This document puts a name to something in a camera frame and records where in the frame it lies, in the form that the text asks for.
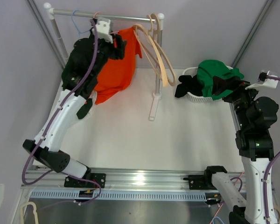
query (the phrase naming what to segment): black mounting bracket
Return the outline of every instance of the black mounting bracket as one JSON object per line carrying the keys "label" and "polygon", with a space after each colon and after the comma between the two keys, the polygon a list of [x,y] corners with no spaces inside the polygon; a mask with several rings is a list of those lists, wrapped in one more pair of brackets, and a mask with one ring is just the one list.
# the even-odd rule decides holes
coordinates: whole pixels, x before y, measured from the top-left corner
{"label": "black mounting bracket", "polygon": [[203,175],[189,175],[183,180],[189,182],[190,190],[216,190],[211,183],[211,176],[220,172],[227,173],[227,170],[223,166],[208,166]]}
{"label": "black mounting bracket", "polygon": [[[90,173],[87,178],[90,181],[98,183],[101,188],[105,188],[106,174]],[[85,181],[78,181],[75,178],[67,176],[64,181],[65,188],[98,188],[97,185]]]}

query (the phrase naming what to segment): laundry pile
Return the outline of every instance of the laundry pile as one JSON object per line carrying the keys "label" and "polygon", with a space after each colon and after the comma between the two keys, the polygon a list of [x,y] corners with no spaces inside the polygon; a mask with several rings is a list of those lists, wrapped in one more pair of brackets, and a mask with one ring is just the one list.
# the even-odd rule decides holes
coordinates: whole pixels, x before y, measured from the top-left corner
{"label": "laundry pile", "polygon": [[198,97],[212,97],[213,100],[217,100],[232,93],[231,90],[225,90],[218,96],[212,95],[214,76],[223,79],[229,79],[233,76],[238,76],[240,79],[244,78],[244,75],[237,68],[229,69],[218,60],[205,60],[199,64],[195,76],[184,75],[178,78],[181,84],[176,88],[175,97],[180,98],[190,92]]}

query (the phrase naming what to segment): white end cap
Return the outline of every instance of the white end cap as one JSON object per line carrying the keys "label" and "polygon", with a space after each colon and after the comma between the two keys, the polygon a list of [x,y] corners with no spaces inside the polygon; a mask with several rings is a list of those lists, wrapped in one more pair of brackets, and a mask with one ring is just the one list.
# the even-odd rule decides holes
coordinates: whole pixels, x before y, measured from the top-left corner
{"label": "white end cap", "polygon": [[165,15],[163,13],[159,13],[158,14],[158,18],[160,20],[160,30],[163,30],[164,28],[164,18],[165,18]]}
{"label": "white end cap", "polygon": [[52,8],[51,4],[46,2],[45,4],[43,4],[43,7],[47,10],[50,20],[55,19],[54,12],[53,12],[54,8]]}

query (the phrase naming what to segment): wooden hanger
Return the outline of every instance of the wooden hanger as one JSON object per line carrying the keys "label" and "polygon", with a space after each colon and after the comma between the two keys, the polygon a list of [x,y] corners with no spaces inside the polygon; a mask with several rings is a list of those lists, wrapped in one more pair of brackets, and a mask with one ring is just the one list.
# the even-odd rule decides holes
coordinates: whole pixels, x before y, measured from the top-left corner
{"label": "wooden hanger", "polygon": [[[170,84],[171,86],[175,85],[175,73],[174,73],[174,70],[171,66],[171,63],[170,61],[168,60],[165,52],[163,51],[163,49],[161,48],[161,46],[157,43],[157,41],[155,40],[157,34],[160,32],[160,21],[159,21],[159,18],[157,17],[156,14],[151,14],[151,15],[147,15],[147,17],[150,19],[151,21],[151,28],[149,30],[147,30],[144,26],[142,26],[141,24],[135,24],[133,25],[133,28],[134,28],[134,34],[135,34],[135,37],[139,43],[139,45],[141,46],[141,48],[143,49],[146,57],[148,58],[148,61],[150,62],[151,66],[153,67],[156,75],[159,77],[160,80],[163,81],[163,86],[166,87],[168,86],[168,84]],[[156,24],[157,24],[157,29],[154,29],[154,24],[153,24],[153,21],[152,19],[155,19],[156,21]],[[154,57],[153,53],[150,52],[147,47],[145,46],[145,44],[140,40],[139,38],[139,35],[138,35],[138,30],[142,31],[143,34],[144,34],[144,37],[146,39],[146,41],[148,42],[148,44],[150,46],[153,47],[154,49],[154,52],[156,54],[156,58]],[[166,69],[165,69],[165,65],[164,65],[164,62],[162,60],[162,57],[161,55],[163,56],[163,58],[165,59],[165,62],[167,63],[170,71],[171,71],[171,74],[172,74],[172,77],[173,77],[173,80],[171,80],[167,73],[166,73]],[[155,65],[153,64],[153,62],[150,60],[149,56],[152,58],[152,60],[157,64],[157,66],[160,68],[160,72],[155,68]]]}

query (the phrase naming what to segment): black cloth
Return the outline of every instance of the black cloth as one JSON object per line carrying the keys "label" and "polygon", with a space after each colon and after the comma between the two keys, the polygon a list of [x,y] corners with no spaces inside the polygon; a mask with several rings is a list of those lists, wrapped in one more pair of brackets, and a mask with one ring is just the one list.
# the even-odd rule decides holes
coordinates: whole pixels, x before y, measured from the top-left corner
{"label": "black cloth", "polygon": [[197,81],[197,76],[179,76],[178,81],[181,82],[176,88],[175,97],[180,98],[187,94],[192,93],[195,96],[202,96],[203,86]]}

